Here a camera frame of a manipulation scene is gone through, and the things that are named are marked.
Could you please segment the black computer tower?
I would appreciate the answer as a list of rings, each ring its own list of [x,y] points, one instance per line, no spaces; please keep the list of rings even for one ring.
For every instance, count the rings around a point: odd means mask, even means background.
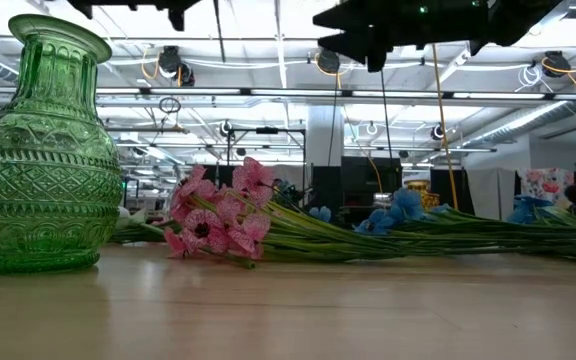
[[[341,215],[346,224],[358,225],[374,210],[390,207],[394,191],[402,187],[401,162],[398,158],[343,157],[341,180]]]

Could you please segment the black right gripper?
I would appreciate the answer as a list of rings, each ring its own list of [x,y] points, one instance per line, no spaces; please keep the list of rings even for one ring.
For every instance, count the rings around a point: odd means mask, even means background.
[[[488,22],[485,0],[344,0],[312,18],[314,25],[342,31],[320,46],[343,55],[367,55],[369,72],[383,69],[394,47],[468,40]]]

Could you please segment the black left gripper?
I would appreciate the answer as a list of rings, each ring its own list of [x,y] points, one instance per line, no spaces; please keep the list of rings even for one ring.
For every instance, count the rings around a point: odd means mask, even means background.
[[[66,0],[89,20],[93,19],[94,6],[126,6],[137,11],[140,6],[153,6],[158,11],[167,11],[168,20],[176,31],[185,28],[185,12],[201,0]]]

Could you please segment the green patterned glass vase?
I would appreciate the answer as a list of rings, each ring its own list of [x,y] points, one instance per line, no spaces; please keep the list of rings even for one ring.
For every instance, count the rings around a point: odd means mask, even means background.
[[[95,104],[111,49],[55,17],[16,15],[8,26],[24,47],[0,110],[0,274],[89,268],[122,198],[118,150]]]

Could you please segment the white hanging cloth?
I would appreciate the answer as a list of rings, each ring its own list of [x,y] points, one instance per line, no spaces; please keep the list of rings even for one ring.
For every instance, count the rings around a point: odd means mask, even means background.
[[[503,168],[467,169],[476,216],[505,221],[513,212],[516,172]]]

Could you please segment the yellow patterned glass vase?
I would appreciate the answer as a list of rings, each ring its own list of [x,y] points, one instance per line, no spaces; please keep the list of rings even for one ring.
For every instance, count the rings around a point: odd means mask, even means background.
[[[440,205],[440,196],[432,193],[430,188],[431,182],[426,179],[407,180],[405,186],[418,192],[421,196],[422,207],[426,210],[432,210]]]

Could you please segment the floral hanging cloth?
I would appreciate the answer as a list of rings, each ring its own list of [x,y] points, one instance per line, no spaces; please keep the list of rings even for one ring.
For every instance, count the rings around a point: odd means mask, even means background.
[[[564,192],[575,182],[573,171],[562,168],[520,169],[517,175],[521,195],[550,201],[562,208],[570,205]]]

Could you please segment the pink artificial flower bunch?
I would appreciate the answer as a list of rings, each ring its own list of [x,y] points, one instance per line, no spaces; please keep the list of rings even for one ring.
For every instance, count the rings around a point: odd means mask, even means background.
[[[164,229],[170,227],[172,221],[163,223],[127,223],[120,225],[114,230],[109,243],[129,244],[129,243],[162,243],[164,239]]]
[[[345,263],[404,257],[539,255],[533,245],[503,248],[490,238],[392,230],[368,235],[332,224],[324,209],[306,212],[274,201],[272,170],[253,158],[236,167],[230,185],[216,186],[197,165],[173,192],[173,225],[164,239],[174,258],[210,255],[252,268],[260,260]]]

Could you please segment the black gantry frame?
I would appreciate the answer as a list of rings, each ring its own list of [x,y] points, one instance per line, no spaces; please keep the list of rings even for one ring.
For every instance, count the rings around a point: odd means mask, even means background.
[[[253,130],[231,127],[226,130],[226,165],[231,165],[231,151],[248,133],[253,131],[257,135],[279,135],[285,134],[290,140],[293,140],[302,151],[302,160],[300,161],[302,167],[302,192],[307,190],[306,175],[307,175],[307,131],[305,129],[289,129],[277,127],[256,127]]]

